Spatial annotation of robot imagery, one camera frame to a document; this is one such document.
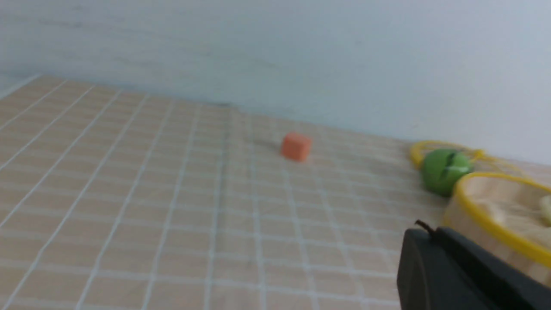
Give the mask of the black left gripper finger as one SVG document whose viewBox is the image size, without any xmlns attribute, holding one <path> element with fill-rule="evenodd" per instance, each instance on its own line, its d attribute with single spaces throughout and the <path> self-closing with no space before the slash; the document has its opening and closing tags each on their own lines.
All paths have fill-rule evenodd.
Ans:
<svg viewBox="0 0 551 310">
<path fill-rule="evenodd" d="M 549 287 L 452 228 L 405 230 L 397 272 L 402 310 L 548 310 Z"/>
</svg>

